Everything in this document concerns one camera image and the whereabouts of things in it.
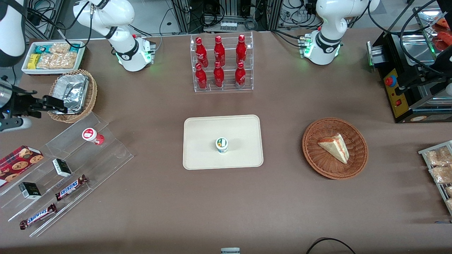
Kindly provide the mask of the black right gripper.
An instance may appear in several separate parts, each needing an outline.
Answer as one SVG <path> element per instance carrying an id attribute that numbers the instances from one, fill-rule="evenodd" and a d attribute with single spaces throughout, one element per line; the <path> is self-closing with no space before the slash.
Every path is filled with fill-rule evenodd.
<path id="1" fill-rule="evenodd" d="M 64 107 L 64 102 L 61 99 L 49 95 L 36 98 L 29 93 L 12 92 L 9 101 L 9 118 L 25 116 L 40 119 L 42 118 L 41 111 L 56 111 L 55 114 L 67 114 L 67 108 Z"/>

